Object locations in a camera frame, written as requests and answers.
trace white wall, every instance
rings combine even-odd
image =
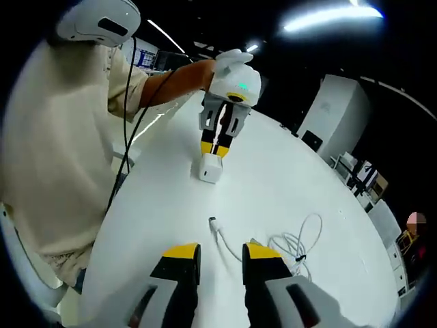
[[[367,126],[370,113],[369,99],[362,87],[357,84],[339,125],[319,155],[329,162],[331,156],[337,157],[344,152],[351,153]]]
[[[132,38],[127,40],[122,45],[122,53],[126,56],[126,59],[128,60],[129,64],[130,64],[130,61],[132,60],[133,49],[134,49],[134,40]],[[149,42],[146,42],[144,40],[140,40],[137,38],[137,51],[135,53],[135,61],[134,61],[135,65],[137,65],[138,60],[139,60],[139,50],[140,49],[149,51],[149,52],[153,53],[155,56],[159,50],[158,47],[154,46],[153,44],[150,44]]]
[[[324,142],[318,150],[323,153],[343,117],[358,82],[335,75],[326,75],[307,116],[298,130],[300,138],[307,130]]]

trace hand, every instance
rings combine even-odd
[[[247,63],[253,59],[251,53],[243,53],[240,49],[232,49],[221,53],[216,57],[216,64],[214,67],[214,73],[224,77],[229,74],[229,66],[235,63]]]

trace desk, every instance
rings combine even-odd
[[[216,184],[196,179],[200,158],[198,92],[142,152],[115,197],[91,255],[81,318],[134,275],[147,277],[166,249],[201,244],[199,305],[193,327],[248,327],[241,264],[208,225],[215,216],[235,250],[252,237],[298,234],[305,217],[319,213],[324,227],[307,258],[313,281],[339,301],[356,324],[381,326],[396,307],[390,260],[369,217],[332,169],[279,123],[252,111],[224,158]],[[309,247],[317,219],[302,234]]]

